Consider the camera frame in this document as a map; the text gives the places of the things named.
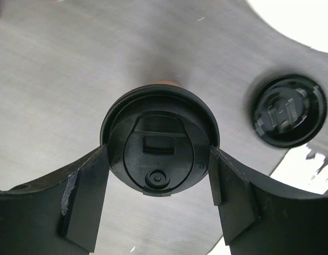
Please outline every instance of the black plastic lid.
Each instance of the black plastic lid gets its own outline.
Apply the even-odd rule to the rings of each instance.
[[[291,74],[270,81],[254,99],[251,120],[256,133],[280,148],[303,145],[322,128],[327,101],[313,80]]]
[[[169,196],[208,173],[210,146],[219,146],[216,120],[191,92],[155,84],[132,90],[110,109],[100,143],[112,172],[149,196]]]

